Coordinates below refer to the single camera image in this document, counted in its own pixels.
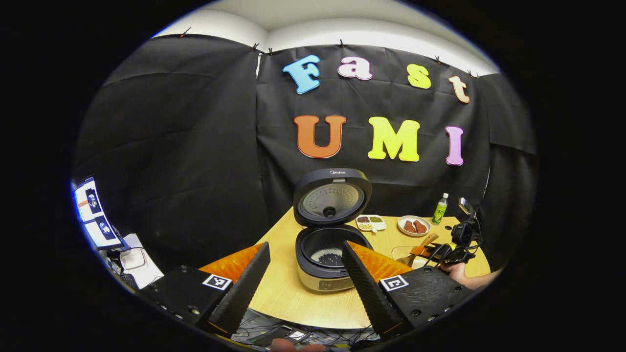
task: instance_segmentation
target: ceiling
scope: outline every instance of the ceiling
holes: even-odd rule
[[[267,31],[332,18],[364,18],[402,24],[446,39],[491,61],[459,34],[397,0],[219,0],[200,9],[223,11],[257,23]]]

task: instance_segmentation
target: monitor screen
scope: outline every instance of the monitor screen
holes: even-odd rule
[[[116,236],[115,230],[106,218],[100,198],[98,198],[93,176],[76,185],[74,198],[83,230],[97,249],[125,246],[122,239]]]

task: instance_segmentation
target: bottle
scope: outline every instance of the bottle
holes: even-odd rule
[[[441,219],[443,219],[443,214],[446,213],[446,208],[448,208],[448,194],[444,193],[443,198],[437,203],[437,209],[434,211],[433,225],[439,225]]]

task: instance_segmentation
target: white wall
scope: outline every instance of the white wall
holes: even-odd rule
[[[271,32],[243,17],[199,9],[174,22],[155,36],[166,34],[206,34],[231,39],[267,52],[307,45],[360,44],[382,46],[439,59],[473,75],[499,72],[498,67],[448,40],[415,28],[373,19],[320,19],[293,24]]]

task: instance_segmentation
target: rice cooker lid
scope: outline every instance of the rice cooker lid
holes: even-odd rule
[[[367,177],[353,168],[323,168],[295,185],[294,217],[306,227],[334,227],[356,219],[372,194]]]

